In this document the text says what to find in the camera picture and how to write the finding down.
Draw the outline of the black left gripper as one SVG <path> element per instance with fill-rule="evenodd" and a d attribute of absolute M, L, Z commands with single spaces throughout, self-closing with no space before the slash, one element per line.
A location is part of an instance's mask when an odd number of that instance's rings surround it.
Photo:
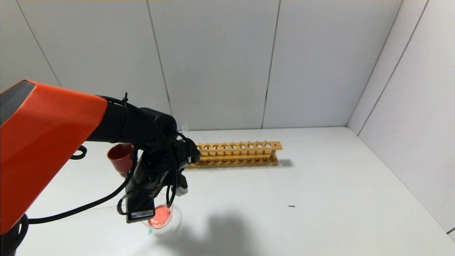
<path fill-rule="evenodd" d="M 142 222 L 155 215 L 155 198 L 163 188 L 169 169 L 141 157 L 125 189 L 126 222 Z"/>

